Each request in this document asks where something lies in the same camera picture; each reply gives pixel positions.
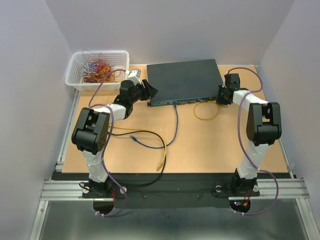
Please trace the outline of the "large blue rack network switch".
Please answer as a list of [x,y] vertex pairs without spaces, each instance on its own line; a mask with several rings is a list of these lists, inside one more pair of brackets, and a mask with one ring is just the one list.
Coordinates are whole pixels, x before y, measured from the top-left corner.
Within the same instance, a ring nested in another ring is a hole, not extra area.
[[149,64],[146,69],[148,83],[158,90],[149,107],[215,100],[223,84],[215,59]]

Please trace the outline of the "black ethernet cable teal plug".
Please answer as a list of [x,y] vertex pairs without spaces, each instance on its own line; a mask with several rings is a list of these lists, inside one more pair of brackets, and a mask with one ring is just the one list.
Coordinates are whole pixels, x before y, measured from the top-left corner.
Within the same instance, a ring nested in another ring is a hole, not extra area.
[[130,173],[116,173],[116,175],[119,175],[119,179],[125,179],[124,175],[128,175],[128,180],[131,181],[135,181],[136,179],[138,181],[146,181],[144,175],[156,175],[156,178],[154,180],[145,182],[145,183],[127,183],[124,181],[121,181],[120,184],[121,185],[125,185],[127,187],[136,187],[136,188],[141,188],[141,187],[146,187],[146,186],[150,186],[154,183],[156,183],[163,175],[165,166],[166,166],[166,161],[167,161],[167,145],[165,143],[165,140],[163,139],[162,136],[160,136],[158,133],[150,131],[150,130],[141,130],[141,129],[134,129],[133,131],[130,132],[125,132],[125,133],[111,133],[111,131],[108,132],[108,136],[125,136],[125,135],[130,135],[131,138],[134,138],[131,134],[136,134],[136,133],[148,133],[148,134],[153,134],[155,136],[157,136],[161,142],[162,142],[162,146],[161,147],[150,147],[147,146],[146,144],[142,143],[142,145],[144,147],[147,148],[151,148],[151,149],[163,149],[164,150],[164,154],[163,154],[163,158],[162,161],[160,162],[160,164],[157,167],[156,172],[130,172]]

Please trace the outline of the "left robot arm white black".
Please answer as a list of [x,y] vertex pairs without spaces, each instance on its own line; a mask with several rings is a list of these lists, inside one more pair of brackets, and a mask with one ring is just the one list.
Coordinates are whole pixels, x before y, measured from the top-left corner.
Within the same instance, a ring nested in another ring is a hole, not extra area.
[[94,191],[100,197],[106,197],[111,193],[111,184],[106,181],[108,174],[102,160],[103,150],[110,138],[109,125],[128,118],[133,111],[134,103],[150,100],[158,92],[145,79],[137,83],[124,80],[113,103],[94,104],[81,109],[71,135],[71,142],[83,154],[89,170],[89,180],[95,183]]

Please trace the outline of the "yellow ethernet cable long loop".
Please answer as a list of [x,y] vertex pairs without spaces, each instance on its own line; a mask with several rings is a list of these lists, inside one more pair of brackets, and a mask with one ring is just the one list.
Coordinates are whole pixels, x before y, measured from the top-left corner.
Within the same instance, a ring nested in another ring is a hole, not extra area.
[[219,105],[215,101],[198,102],[193,107],[194,116],[201,121],[213,120],[219,113]]

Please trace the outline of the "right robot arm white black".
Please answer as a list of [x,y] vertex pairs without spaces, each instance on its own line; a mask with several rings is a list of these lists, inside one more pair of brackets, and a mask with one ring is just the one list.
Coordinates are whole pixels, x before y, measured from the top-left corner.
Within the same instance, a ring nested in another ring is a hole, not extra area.
[[[228,72],[224,78],[216,101],[220,105],[239,106],[237,136],[244,157],[235,170],[235,180],[230,182],[230,189],[233,194],[242,195],[248,190],[247,182],[255,180],[258,172],[270,174],[269,171],[261,169],[260,164],[270,146],[282,135],[281,108],[279,103],[262,100],[248,89],[241,88],[237,73]],[[247,148],[244,148],[240,133],[242,110],[247,111]]]

